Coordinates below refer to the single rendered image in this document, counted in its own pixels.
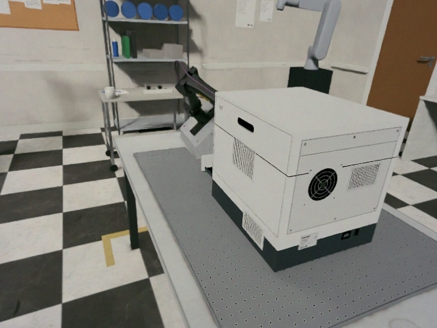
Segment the white boxy benchtop instrument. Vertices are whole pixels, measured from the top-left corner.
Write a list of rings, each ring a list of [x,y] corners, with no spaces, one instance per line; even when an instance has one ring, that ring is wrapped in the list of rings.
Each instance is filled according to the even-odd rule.
[[[372,241],[409,119],[305,87],[215,92],[201,170],[277,272]]]

